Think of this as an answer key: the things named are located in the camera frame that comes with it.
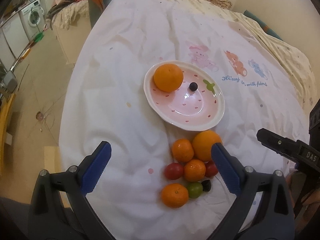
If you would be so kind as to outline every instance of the cartoon print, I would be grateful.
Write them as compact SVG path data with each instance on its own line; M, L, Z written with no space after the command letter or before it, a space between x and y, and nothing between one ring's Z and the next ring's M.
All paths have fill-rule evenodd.
M255 63L253 59L248 60L248 63L250 67L254 68L255 73L257 73L259 76L261 76L265 80L268 80L267 76L263 73L263 70L259 67L258 63Z
M189 42L187 42L187 45L189 46L190 54L191 56L191 63L197 65L199 68L205 68L217 72L219 70L218 66L211 60L209 60L209 57L207 55L207 51L209 51L209 48L205 45L194 45Z
M210 82L208 80L203 80L203 83L207 85L207 90L211 91L213 94L215 94L216 92L214 91L213 87L215 86L214 83L210 84Z
M242 75L243 77L245 77L247 75L247 70L244 68L243 63L241 61L239 61L238 56L236 54L231 53L230 51L225 51L224 52L227 56L227 58L229 59L229 62L231 64L231 66L233 67L233 69L235 70L235 72L240 75Z

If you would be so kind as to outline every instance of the green cherry tomato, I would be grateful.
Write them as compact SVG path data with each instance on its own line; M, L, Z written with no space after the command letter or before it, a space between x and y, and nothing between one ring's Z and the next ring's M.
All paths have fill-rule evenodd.
M187 186L189 192L189 198L198 198L200 197L203 186L200 182L192 182Z

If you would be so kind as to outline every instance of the bed sheet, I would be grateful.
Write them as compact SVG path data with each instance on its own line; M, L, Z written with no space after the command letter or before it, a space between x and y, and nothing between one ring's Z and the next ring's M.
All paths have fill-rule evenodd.
M293 84L297 99L304 113L309 117L317 97L316 80L306 55L296 47L266 34L259 24L242 13L222 9L205 0L177 0L179 7L195 14L215 16L241 23L283 67Z
M145 73L168 60L192 63L217 82L226 109L213 130L243 165L289 172L291 162L257 141L260 128L309 140L308 121L287 72L243 25L192 12L179 0L112 0L71 76L59 146L68 168L102 140L110 142L111 160L87 198L116 239L206 239L235 199L219 174L209 193L179 209L159 199L170 183L162 175L172 162L170 146L196 135L165 123L144 95ZM260 198L257 194L244 225Z

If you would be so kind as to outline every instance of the plate rim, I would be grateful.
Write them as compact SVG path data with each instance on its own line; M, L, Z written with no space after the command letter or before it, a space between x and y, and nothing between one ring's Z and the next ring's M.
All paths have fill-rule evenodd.
M161 111L159 111L156 107L156 104L153 102L152 100L152 96L151 96L151 93L150 93L150 79L148 78L151 74L152 74L152 77L153 77L153 73L156 71L156 68L163 65L163 64L176 64L177 63L179 64L185 64L187 65L187 67L189 69L192 69L192 70L196 70L196 72L199 72L202 74L202 76L207 76L209 77L208 79L212 80L215 84L215 88L217 88L219 90L219 93L221 93L220 95L220 98L222 99L222 114L221 114L221 117L218 118L218 119L213 119L212 121L210 121L208 124L212 123L214 120L215 122L213 122L213 124L203 124L203 125L198 125L198 126L184 126L183 124L181 123L178 123L178 122L175 122L173 121L171 118L169 118L167 115L163 114ZM191 64L191 63L188 63L188 62L184 62L184 61L180 61L180 60L169 60L169 61L162 61L162 62L159 62L155 65L153 65L148 71L147 73L145 74L144 76L144 81L143 81L143 90L144 90L144 94L147 98L147 101L148 101L148 104L150 105L150 107L166 122L176 126L176 127L179 127L183 130L186 130L186 131L205 131L205 130L209 130L213 127L215 127L222 119L222 117L224 116L224 112L225 112L225 100L224 100L224 96L223 96L223 93L222 93L222 90L221 88L219 87L219 85L216 83L216 81L207 73L205 72L204 70L202 70L201 68Z

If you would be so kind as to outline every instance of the white cabinet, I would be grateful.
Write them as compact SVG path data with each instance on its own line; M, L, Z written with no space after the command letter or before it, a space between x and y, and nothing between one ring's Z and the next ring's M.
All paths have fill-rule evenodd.
M7 70L10 70L12 64L15 61L9 46L4 38L2 28L0 28L0 60Z
M16 13L2 27L4 36L7 39L13 54L18 58L29 44L28 37L23 29L19 14Z

